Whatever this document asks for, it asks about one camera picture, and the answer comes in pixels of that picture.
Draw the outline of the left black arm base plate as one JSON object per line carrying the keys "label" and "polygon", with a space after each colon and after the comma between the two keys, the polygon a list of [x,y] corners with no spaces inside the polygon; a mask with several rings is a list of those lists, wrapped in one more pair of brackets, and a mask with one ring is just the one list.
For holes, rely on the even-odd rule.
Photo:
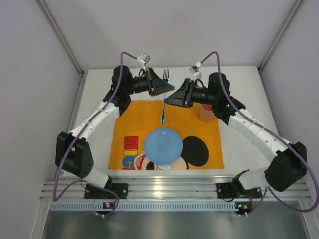
{"label": "left black arm base plate", "polygon": [[[127,183],[113,183],[110,189],[115,194],[118,195],[119,199],[126,199],[128,194],[128,184]],[[86,185],[85,199],[115,199],[116,197],[106,191],[97,189],[91,185]]]}

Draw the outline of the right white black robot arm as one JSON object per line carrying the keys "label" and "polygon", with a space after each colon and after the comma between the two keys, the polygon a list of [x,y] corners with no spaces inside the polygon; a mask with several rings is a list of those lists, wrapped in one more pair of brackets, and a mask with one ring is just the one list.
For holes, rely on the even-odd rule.
{"label": "right white black robot arm", "polygon": [[194,103],[211,105],[219,120],[242,134],[270,163],[265,168],[242,171],[233,179],[234,184],[245,190],[271,187],[278,192],[285,191],[307,173],[303,164],[307,159],[306,147],[267,130],[244,104],[230,95],[229,86],[223,73],[210,74],[208,87],[199,87],[196,80],[186,78],[165,103],[184,108],[191,108]]}

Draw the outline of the pink plastic cup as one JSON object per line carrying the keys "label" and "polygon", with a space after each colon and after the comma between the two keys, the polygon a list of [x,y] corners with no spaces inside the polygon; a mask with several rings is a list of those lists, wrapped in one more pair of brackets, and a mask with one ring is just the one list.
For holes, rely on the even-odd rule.
{"label": "pink plastic cup", "polygon": [[214,112],[212,110],[212,105],[201,104],[200,105],[200,119],[202,121],[211,121],[214,117]]}

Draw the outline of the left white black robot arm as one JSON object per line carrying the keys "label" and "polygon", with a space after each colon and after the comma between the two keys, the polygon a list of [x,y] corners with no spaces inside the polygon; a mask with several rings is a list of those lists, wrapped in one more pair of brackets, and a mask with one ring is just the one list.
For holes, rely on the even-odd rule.
{"label": "left white black robot arm", "polygon": [[125,112],[132,94],[147,92],[150,96],[157,96],[173,90],[175,87],[160,78],[150,67],[142,70],[140,76],[133,77],[127,66],[117,66],[113,70],[110,90],[98,108],[75,129],[58,135],[56,166],[88,183],[105,188],[111,179],[95,167],[90,145]]}

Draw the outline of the blue plastic plate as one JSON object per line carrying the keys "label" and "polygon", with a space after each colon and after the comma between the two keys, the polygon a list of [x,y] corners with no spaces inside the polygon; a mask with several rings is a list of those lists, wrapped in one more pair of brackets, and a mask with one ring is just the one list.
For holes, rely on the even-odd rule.
{"label": "blue plastic plate", "polygon": [[169,165],[179,159],[183,150],[183,140],[173,129],[160,127],[152,130],[145,138],[143,151],[150,162]]}

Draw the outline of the blue plastic fork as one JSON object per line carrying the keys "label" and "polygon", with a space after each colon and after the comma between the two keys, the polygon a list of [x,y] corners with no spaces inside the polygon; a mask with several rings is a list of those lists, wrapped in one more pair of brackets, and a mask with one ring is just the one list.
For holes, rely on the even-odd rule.
{"label": "blue plastic fork", "polygon": [[[163,80],[165,80],[167,83],[169,82],[169,69],[164,69],[163,73]],[[163,107],[162,107],[162,117],[161,117],[161,124],[164,125],[165,122],[165,99],[166,99],[166,93],[163,95]]]}

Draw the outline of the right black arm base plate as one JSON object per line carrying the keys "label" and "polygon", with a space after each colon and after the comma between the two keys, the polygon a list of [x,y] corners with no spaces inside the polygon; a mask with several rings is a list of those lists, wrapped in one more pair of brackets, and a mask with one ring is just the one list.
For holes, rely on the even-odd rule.
{"label": "right black arm base plate", "polygon": [[259,199],[262,198],[261,188],[253,188],[245,190],[235,186],[233,183],[217,183],[217,198],[218,199]]}

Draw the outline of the orange Mickey Mouse placemat cloth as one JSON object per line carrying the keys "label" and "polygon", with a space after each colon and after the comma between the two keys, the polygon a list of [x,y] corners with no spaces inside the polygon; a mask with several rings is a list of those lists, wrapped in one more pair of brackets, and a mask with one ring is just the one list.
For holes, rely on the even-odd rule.
{"label": "orange Mickey Mouse placemat cloth", "polygon": [[[201,105],[186,109],[161,100],[131,101],[115,121],[108,168],[112,170],[206,170],[223,169],[219,123],[216,117],[201,119]],[[154,129],[176,131],[183,142],[179,159],[169,165],[151,162],[144,153],[144,140]]]}

